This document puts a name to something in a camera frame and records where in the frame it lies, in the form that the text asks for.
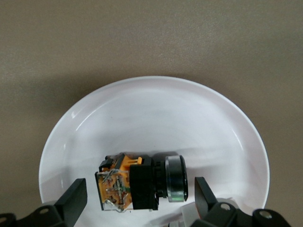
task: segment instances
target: electrical component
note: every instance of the electrical component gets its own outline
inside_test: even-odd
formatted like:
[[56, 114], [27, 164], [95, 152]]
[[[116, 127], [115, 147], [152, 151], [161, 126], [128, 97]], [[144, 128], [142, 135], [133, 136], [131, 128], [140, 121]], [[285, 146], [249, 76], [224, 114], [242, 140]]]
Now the electrical component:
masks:
[[167, 197], [169, 202], [188, 198], [182, 156], [167, 156], [159, 161], [147, 155], [106, 156], [95, 177], [102, 210], [157, 210], [159, 197]]

